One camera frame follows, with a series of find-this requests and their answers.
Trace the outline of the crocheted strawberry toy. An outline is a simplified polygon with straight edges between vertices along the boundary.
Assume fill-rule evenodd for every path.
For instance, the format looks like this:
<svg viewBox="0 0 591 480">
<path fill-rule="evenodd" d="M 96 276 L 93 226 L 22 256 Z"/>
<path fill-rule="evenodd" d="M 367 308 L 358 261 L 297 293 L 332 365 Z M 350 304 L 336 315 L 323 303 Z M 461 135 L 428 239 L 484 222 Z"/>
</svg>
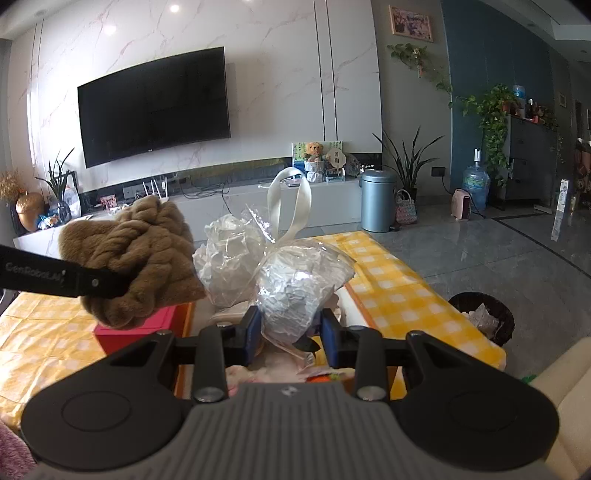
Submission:
<svg viewBox="0 0 591 480">
<path fill-rule="evenodd" d="M 317 376 L 308 377 L 308 383 L 327 383 L 327 382 L 339 382 L 342 380 L 342 375 L 338 373 L 322 374 Z"/>
</svg>

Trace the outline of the clear plastic gift bag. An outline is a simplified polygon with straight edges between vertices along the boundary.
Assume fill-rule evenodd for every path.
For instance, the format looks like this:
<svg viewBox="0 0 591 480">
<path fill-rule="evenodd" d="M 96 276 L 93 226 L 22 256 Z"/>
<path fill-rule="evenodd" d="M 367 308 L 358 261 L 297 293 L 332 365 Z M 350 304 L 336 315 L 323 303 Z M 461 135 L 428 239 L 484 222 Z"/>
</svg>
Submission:
<svg viewBox="0 0 591 480">
<path fill-rule="evenodd" d="M 299 173 L 288 167 L 276 174 L 266 207 L 247 206 L 242 216 L 226 214 L 206 225 L 206 242 L 193 254 L 193 264 L 212 304 L 228 308 L 252 300 L 267 340 L 304 349 L 320 327 L 325 304 L 353 278 L 355 267 L 337 248 L 297 238 L 311 215 L 306 179 L 297 187 L 290 227 L 280 232 L 280 183 Z"/>
</svg>

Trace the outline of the brown knitted scarf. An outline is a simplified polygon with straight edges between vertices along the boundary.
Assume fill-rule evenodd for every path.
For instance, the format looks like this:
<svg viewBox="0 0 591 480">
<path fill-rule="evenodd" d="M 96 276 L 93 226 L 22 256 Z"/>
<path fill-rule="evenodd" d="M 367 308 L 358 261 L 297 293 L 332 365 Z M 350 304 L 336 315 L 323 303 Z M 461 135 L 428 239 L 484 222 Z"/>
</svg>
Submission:
<svg viewBox="0 0 591 480">
<path fill-rule="evenodd" d="M 205 297 L 193 266 L 195 246 L 176 203 L 155 196 L 135 201 L 113 220 L 79 220 L 59 236 L 60 257 L 83 267 L 132 279 L 123 295 L 81 297 L 84 309 L 104 326 L 141 326 L 155 311 Z"/>
</svg>

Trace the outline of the orange open cardboard box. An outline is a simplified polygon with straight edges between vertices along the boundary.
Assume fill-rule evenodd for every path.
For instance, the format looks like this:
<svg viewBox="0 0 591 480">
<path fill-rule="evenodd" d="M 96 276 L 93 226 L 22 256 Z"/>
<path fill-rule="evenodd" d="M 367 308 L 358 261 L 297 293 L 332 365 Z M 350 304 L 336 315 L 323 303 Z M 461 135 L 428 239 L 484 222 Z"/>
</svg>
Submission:
<svg viewBox="0 0 591 480">
<path fill-rule="evenodd" d="M 373 301 L 364 300 L 351 285 L 339 289 L 328 303 L 342 326 L 368 326 L 380 330 L 387 337 L 389 324 L 383 315 L 370 313 L 370 307 L 374 305 Z M 208 299 L 198 300 L 188 307 L 183 335 L 195 336 L 211 324 L 237 324 L 248 306 L 242 302 L 229 309 L 217 310 Z M 226 378 L 229 393 L 235 394 L 242 383 L 301 383 L 307 381 L 308 377 L 331 373 L 341 374 L 346 389 L 353 388 L 353 371 L 329 368 L 324 351 L 304 353 L 292 347 L 277 347 L 269 340 L 262 339 L 252 364 L 247 367 L 229 367 L 226 369 Z"/>
</svg>

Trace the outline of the golden vase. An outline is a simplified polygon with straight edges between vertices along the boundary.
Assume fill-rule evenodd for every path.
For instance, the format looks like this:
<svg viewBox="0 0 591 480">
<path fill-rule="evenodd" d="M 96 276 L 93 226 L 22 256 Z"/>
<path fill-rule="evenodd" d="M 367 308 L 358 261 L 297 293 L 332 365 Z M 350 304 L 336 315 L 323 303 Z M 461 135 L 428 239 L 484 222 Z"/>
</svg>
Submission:
<svg viewBox="0 0 591 480">
<path fill-rule="evenodd" d="M 38 218 L 45 211 L 45 201 L 38 192 L 27 192 L 20 195 L 15 204 L 21 225 L 28 232 L 35 232 L 38 229 Z"/>
</svg>

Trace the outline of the yellow checkered tablecloth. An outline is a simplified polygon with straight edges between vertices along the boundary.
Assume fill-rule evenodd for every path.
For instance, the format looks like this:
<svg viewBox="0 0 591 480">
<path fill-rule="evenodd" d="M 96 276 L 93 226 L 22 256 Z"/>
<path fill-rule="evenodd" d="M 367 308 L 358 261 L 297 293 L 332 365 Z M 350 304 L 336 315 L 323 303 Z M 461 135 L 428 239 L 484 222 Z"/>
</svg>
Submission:
<svg viewBox="0 0 591 480">
<path fill-rule="evenodd" d="M 366 324 L 386 338 L 423 330 L 499 369 L 505 351 L 488 340 L 401 259 L 363 232 L 322 236 L 352 257 L 356 274 L 339 289 L 346 321 Z M 1 315 L 1 419 L 17 429 L 39 390 L 101 359 L 96 321 L 79 300 L 20 294 Z"/>
</svg>

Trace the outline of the potted green plant left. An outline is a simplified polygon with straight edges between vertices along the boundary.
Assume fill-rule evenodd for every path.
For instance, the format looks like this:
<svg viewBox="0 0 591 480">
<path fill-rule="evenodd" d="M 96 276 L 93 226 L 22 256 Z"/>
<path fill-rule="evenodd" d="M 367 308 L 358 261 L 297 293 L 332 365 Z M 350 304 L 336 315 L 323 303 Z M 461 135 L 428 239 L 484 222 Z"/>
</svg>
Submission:
<svg viewBox="0 0 591 480">
<path fill-rule="evenodd" d="M 37 177 L 37 180 L 47 184 L 52 191 L 56 199 L 55 210 L 61 224 L 67 224 L 71 220 L 71 210 L 64 200 L 64 193 L 72 171 L 64 169 L 64 165 L 73 151 L 74 149 L 71 149 L 62 160 L 56 158 L 53 163 L 48 163 L 48 178 Z"/>
</svg>

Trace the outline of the red cube box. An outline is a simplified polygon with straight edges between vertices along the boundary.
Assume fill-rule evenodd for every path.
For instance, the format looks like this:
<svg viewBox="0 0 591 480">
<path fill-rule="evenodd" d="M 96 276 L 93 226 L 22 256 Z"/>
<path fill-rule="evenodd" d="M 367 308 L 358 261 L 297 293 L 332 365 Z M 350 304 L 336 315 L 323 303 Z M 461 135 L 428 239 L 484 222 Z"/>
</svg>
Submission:
<svg viewBox="0 0 591 480">
<path fill-rule="evenodd" d="M 184 328 L 185 314 L 184 305 L 169 306 L 158 310 L 139 327 L 115 330 L 97 325 L 93 334 L 103 352 L 110 355 L 159 330 L 171 330 L 180 336 Z"/>
</svg>

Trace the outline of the black waste basket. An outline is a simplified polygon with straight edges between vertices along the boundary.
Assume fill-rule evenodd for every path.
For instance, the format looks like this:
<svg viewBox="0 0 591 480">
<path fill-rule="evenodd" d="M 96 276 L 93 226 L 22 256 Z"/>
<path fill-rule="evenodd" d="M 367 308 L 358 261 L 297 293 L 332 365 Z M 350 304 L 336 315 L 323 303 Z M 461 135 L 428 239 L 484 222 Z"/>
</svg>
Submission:
<svg viewBox="0 0 591 480">
<path fill-rule="evenodd" d="M 514 316 L 495 297 L 481 292 L 462 292 L 454 295 L 449 303 L 496 345 L 503 346 L 512 338 Z"/>
</svg>

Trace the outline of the woven pink handbag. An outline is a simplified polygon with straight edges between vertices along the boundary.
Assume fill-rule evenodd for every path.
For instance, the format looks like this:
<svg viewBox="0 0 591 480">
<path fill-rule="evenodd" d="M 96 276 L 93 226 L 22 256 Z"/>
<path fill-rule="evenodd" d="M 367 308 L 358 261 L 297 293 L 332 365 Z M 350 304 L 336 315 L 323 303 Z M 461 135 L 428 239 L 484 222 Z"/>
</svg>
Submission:
<svg viewBox="0 0 591 480">
<path fill-rule="evenodd" d="M 411 225 L 417 222 L 418 215 L 415 201 L 408 191 L 399 189 L 394 201 L 396 202 L 396 221 L 400 225 Z"/>
</svg>

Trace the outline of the white marble tv console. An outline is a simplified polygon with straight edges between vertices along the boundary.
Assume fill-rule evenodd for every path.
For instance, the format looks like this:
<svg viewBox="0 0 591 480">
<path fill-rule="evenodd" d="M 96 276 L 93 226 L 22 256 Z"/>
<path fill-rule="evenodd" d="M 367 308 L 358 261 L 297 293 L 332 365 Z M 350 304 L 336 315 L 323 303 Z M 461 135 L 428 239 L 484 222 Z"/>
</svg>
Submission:
<svg viewBox="0 0 591 480">
<path fill-rule="evenodd" d="M 211 196 L 188 199 L 182 195 L 170 200 L 176 203 L 190 227 L 193 240 L 205 240 L 204 226 L 217 218 L 231 213 L 240 215 L 246 206 L 266 206 L 269 185 L 231 186 L 228 192 L 215 192 Z M 301 230 L 303 236 L 322 235 L 335 225 L 352 224 L 359 226 L 362 212 L 362 189 L 356 180 L 314 184 L 311 186 L 312 207 L 307 226 Z M 40 230 L 17 237 L 13 240 L 18 249 L 57 258 L 59 256 L 59 227 Z"/>
</svg>

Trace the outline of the white wifi router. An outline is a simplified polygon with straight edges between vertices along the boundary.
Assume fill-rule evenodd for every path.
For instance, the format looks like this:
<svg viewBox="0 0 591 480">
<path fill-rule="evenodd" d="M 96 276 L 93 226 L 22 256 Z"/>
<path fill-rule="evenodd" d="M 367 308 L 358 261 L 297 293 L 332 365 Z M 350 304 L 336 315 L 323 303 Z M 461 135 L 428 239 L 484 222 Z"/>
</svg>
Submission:
<svg viewBox="0 0 591 480">
<path fill-rule="evenodd" d="M 150 178 L 142 182 L 145 196 L 155 196 L 161 202 L 166 202 L 169 199 L 168 182 L 165 177 Z"/>
</svg>

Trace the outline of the grey metal trash bin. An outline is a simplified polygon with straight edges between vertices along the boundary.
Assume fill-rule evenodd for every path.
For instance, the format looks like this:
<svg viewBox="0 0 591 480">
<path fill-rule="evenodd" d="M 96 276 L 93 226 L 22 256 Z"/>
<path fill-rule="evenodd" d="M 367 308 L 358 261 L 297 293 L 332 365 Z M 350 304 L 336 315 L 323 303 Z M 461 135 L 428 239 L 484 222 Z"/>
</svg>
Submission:
<svg viewBox="0 0 591 480">
<path fill-rule="evenodd" d="M 363 230 L 385 233 L 394 224 L 396 177 L 392 172 L 366 170 L 360 179 Z"/>
</svg>

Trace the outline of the pink small heater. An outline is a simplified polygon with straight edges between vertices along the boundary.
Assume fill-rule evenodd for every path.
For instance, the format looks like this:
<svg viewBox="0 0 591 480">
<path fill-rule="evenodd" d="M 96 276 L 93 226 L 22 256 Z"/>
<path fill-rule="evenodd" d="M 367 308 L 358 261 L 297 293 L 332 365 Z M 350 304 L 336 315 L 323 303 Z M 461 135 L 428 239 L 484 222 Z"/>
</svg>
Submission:
<svg viewBox="0 0 591 480">
<path fill-rule="evenodd" d="M 452 195 L 451 215 L 456 221 L 469 220 L 472 212 L 472 198 L 463 189 L 456 189 Z"/>
</svg>

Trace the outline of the tall floor plant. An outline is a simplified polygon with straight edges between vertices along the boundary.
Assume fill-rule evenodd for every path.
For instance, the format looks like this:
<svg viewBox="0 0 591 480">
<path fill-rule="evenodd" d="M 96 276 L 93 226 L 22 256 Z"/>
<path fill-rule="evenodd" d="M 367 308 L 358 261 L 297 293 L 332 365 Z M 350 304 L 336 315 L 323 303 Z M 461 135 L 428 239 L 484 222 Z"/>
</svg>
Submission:
<svg viewBox="0 0 591 480">
<path fill-rule="evenodd" d="M 418 127 L 410 143 L 402 140 L 400 144 L 383 131 L 381 136 L 374 134 L 374 138 L 380 143 L 383 153 L 391 160 L 391 164 L 385 165 L 394 171 L 401 182 L 401 187 L 411 194 L 413 200 L 418 195 L 418 177 L 420 171 L 427 165 L 438 160 L 438 157 L 428 157 L 427 151 L 445 138 L 439 135 L 433 140 L 419 144 L 421 127 Z"/>
</svg>

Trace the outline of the purple fluffy blanket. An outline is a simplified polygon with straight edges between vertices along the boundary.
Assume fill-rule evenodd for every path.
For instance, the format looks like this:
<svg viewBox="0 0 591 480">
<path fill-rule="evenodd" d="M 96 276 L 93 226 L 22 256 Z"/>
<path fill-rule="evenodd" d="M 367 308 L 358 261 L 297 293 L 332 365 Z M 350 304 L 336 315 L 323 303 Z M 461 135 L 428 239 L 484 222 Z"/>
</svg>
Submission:
<svg viewBox="0 0 591 480">
<path fill-rule="evenodd" d="M 4 480 L 23 479 L 36 467 L 29 448 L 3 422 L 0 423 L 0 475 Z"/>
</svg>

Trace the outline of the blue water jug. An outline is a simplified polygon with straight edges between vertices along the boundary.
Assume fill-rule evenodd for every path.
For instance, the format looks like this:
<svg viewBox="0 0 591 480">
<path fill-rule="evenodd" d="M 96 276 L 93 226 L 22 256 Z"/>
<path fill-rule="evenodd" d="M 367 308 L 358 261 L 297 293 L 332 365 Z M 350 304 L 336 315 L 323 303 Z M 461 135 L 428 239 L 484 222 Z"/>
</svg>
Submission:
<svg viewBox="0 0 591 480">
<path fill-rule="evenodd" d="M 472 209 L 482 214 L 487 206 L 487 198 L 490 188 L 490 177 L 486 169 L 481 165 L 481 150 L 474 150 L 474 161 L 463 175 L 463 189 L 470 195 Z"/>
</svg>

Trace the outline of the teddy bear on console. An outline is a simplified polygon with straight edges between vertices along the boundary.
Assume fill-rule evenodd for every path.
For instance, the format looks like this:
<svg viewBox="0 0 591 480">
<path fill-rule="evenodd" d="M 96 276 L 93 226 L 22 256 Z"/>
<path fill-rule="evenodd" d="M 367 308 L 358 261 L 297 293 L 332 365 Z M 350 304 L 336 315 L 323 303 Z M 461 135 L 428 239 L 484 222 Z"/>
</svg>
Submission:
<svg viewBox="0 0 591 480">
<path fill-rule="evenodd" d="M 305 144 L 304 169 L 311 184 L 325 181 L 324 145 L 318 142 Z"/>
</svg>

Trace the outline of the hanging ivy plant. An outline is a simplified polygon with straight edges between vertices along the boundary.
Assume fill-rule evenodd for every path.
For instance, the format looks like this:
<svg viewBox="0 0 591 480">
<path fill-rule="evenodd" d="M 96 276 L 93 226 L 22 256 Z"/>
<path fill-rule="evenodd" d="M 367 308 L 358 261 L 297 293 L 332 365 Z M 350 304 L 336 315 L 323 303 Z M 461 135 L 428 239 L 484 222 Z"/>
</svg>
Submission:
<svg viewBox="0 0 591 480">
<path fill-rule="evenodd" d="M 509 132 L 509 116 L 517 112 L 517 93 L 507 85 L 496 84 L 480 95 L 455 95 L 449 76 L 433 63 L 427 46 L 398 43 L 387 48 L 392 58 L 416 71 L 419 78 L 427 79 L 437 90 L 445 92 L 450 97 L 450 108 L 459 107 L 463 116 L 479 116 L 485 170 L 494 184 L 506 185 L 508 181 L 504 176 L 512 173 L 513 168 L 503 148 Z"/>
</svg>

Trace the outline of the black wall television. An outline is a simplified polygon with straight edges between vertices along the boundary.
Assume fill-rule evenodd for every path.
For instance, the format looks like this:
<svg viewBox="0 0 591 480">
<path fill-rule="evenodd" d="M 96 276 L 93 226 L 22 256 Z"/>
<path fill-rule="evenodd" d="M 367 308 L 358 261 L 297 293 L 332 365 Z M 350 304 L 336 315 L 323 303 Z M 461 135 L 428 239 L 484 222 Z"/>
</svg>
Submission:
<svg viewBox="0 0 591 480">
<path fill-rule="evenodd" d="M 85 166 L 230 136 L 222 47 L 160 58 L 77 88 Z"/>
</svg>

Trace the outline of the framed wall picture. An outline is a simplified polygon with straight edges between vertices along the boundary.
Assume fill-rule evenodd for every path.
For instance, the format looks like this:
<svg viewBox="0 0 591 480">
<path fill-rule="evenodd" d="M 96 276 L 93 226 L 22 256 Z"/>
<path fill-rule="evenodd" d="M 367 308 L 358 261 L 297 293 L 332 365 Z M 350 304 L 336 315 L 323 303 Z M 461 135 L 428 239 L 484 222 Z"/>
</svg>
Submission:
<svg viewBox="0 0 591 480">
<path fill-rule="evenodd" d="M 417 40 L 432 42 L 433 34 L 430 17 L 425 14 L 389 7 L 392 33 Z"/>
</svg>

